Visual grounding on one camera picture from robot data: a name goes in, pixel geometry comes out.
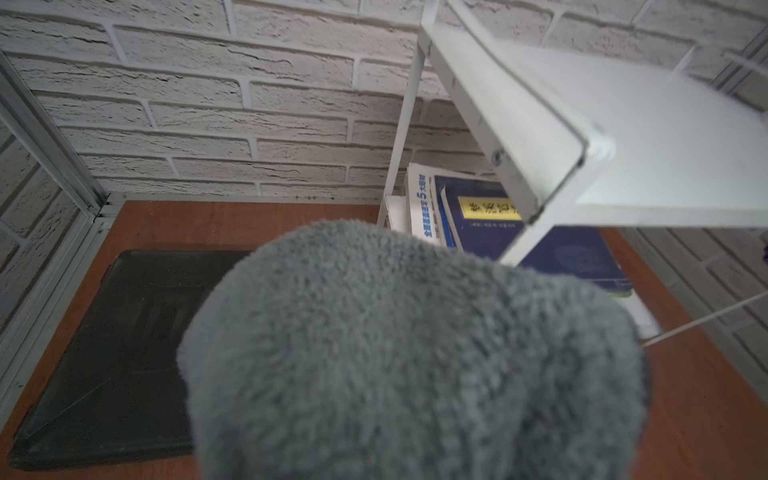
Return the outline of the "grey and pink cloth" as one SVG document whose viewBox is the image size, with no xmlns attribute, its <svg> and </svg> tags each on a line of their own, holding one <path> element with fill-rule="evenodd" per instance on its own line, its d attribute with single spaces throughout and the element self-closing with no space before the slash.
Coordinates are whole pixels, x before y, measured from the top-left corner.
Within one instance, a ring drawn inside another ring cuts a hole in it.
<svg viewBox="0 0 768 480">
<path fill-rule="evenodd" d="M 650 402 L 604 290 L 360 221 L 239 261 L 177 361 L 205 479 L 626 479 Z"/>
</svg>

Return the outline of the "white small bookshelf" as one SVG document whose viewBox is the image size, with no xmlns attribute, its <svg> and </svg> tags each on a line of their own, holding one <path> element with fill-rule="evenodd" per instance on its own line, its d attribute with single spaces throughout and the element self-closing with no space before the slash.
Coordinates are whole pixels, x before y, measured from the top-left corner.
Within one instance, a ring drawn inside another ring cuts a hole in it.
<svg viewBox="0 0 768 480">
<path fill-rule="evenodd" d="M 424 4 L 379 215 L 422 70 L 438 75 L 497 179 L 542 235 L 558 225 L 765 228 L 767 128 L 679 73 L 496 39 L 460 1 Z"/>
</svg>

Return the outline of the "white printed book on shelf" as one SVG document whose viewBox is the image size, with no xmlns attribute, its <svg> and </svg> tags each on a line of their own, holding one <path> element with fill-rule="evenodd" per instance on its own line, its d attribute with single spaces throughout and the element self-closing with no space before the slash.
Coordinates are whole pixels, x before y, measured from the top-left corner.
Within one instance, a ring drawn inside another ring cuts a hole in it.
<svg viewBox="0 0 768 480">
<path fill-rule="evenodd" d="M 439 189 L 434 185 L 435 176 L 477 181 L 488 181 L 488 178 L 414 162 L 407 167 L 405 175 L 406 200 L 411 233 L 429 244 L 446 247 L 447 242 L 438 208 Z"/>
</svg>

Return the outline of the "black plastic tool case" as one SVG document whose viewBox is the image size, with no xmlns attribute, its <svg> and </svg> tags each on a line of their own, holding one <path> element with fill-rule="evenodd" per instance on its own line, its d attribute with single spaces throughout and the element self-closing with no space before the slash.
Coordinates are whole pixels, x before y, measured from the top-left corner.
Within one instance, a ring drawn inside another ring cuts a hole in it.
<svg viewBox="0 0 768 480">
<path fill-rule="evenodd" d="M 243 251 L 126 250 L 110 265 L 8 455 L 25 471 L 188 455 L 176 354 Z"/>
</svg>

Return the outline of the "aluminium corner post left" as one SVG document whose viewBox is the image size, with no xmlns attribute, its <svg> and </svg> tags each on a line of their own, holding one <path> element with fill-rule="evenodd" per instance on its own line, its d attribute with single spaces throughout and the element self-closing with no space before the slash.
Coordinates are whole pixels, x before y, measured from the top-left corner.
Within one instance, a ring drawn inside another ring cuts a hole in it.
<svg viewBox="0 0 768 480">
<path fill-rule="evenodd" d="M 60 129 L 1 58 L 1 422 L 49 345 L 102 239 L 106 203 Z"/>
</svg>

